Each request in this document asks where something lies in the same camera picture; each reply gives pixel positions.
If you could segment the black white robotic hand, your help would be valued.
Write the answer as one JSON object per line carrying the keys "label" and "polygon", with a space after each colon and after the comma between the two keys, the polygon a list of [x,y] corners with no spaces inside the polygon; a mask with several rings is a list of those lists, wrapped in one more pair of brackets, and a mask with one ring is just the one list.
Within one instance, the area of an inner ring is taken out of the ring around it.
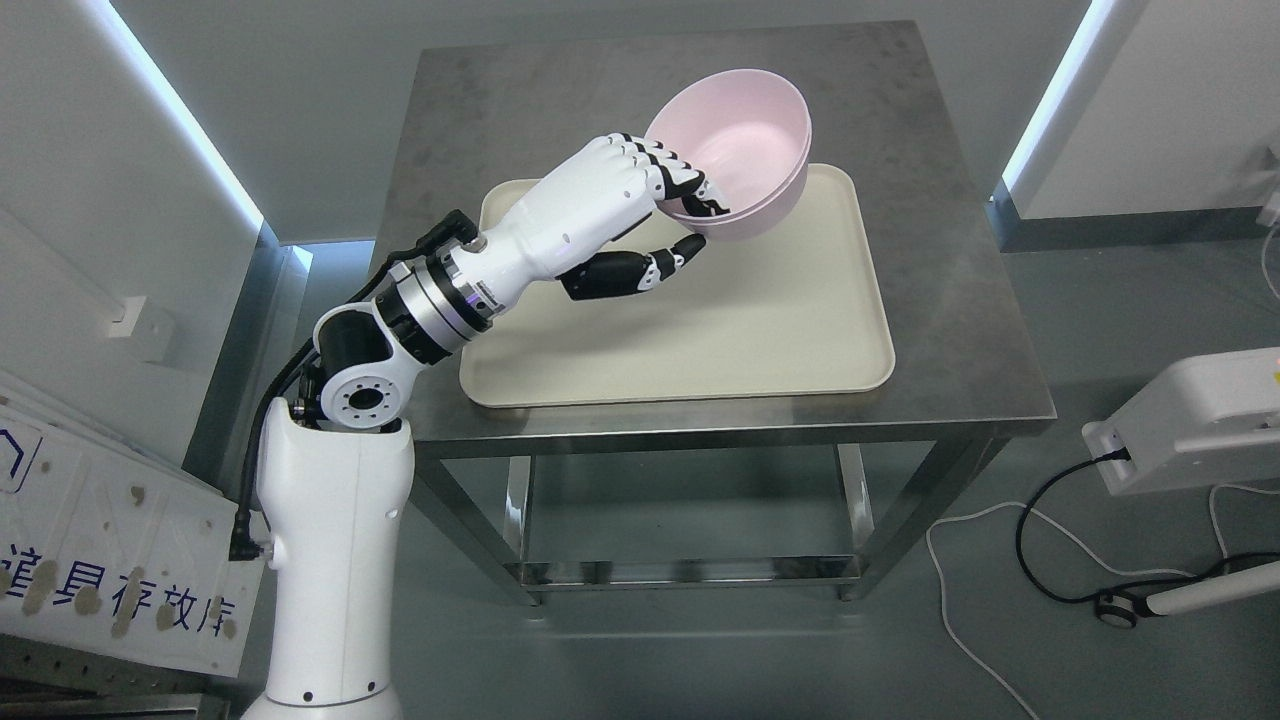
{"label": "black white robotic hand", "polygon": [[558,281],[575,301],[645,293],[686,266],[705,247],[704,236],[650,252],[604,247],[667,201],[694,217],[730,211],[721,188],[662,142],[599,136],[481,232],[477,251],[456,251],[453,260],[498,314],[541,281]]}

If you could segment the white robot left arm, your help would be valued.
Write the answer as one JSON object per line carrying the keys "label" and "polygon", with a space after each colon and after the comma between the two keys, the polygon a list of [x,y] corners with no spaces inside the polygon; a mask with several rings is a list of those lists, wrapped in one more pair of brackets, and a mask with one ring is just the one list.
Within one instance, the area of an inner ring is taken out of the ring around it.
{"label": "white robot left arm", "polygon": [[325,313],[255,415],[255,483],[276,573],[264,692],[247,719],[399,719],[390,610],[413,479],[402,419],[426,366],[489,327],[451,252],[477,238],[453,210]]}

